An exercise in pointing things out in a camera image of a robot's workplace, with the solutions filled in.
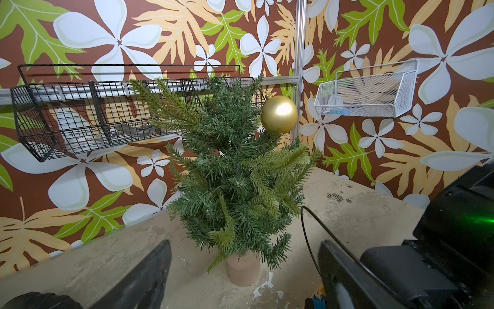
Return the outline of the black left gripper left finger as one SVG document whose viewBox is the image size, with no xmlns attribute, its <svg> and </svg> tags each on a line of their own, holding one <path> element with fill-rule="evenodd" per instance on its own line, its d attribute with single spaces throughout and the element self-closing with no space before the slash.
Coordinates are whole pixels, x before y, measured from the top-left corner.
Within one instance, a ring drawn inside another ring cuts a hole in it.
<svg viewBox="0 0 494 309">
<path fill-rule="evenodd" d="M 172 261 L 169 240 L 159 243 L 92 308 L 159 308 Z"/>
</svg>

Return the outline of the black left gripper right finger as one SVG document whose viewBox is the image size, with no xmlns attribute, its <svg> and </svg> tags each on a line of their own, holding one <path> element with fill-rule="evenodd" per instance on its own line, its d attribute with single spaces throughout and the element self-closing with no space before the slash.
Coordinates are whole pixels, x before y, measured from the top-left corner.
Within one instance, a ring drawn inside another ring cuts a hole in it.
<svg viewBox="0 0 494 309">
<path fill-rule="evenodd" d="M 404 308 L 330 240 L 320 244 L 320 275 L 327 308 Z"/>
</svg>

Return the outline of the gold ornament ball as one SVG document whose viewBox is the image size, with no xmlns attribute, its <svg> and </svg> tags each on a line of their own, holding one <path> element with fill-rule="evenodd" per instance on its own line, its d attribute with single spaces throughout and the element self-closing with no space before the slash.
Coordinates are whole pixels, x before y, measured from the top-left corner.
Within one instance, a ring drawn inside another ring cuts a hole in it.
<svg viewBox="0 0 494 309">
<path fill-rule="evenodd" d="M 297 122 L 297 107 L 288 97 L 272 97 L 264 103 L 261 109 L 261 123 L 269 133 L 287 134 Z"/>
</svg>

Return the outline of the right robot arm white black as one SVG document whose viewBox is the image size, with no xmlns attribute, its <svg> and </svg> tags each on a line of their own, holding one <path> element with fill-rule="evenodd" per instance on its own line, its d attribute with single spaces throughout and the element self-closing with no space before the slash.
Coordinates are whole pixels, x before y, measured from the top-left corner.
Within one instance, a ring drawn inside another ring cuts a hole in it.
<svg viewBox="0 0 494 309">
<path fill-rule="evenodd" d="M 306 308 L 492 308 L 493 161 L 436 196 L 413 239 L 356 257 L 331 234 L 312 260 L 324 293 Z"/>
</svg>

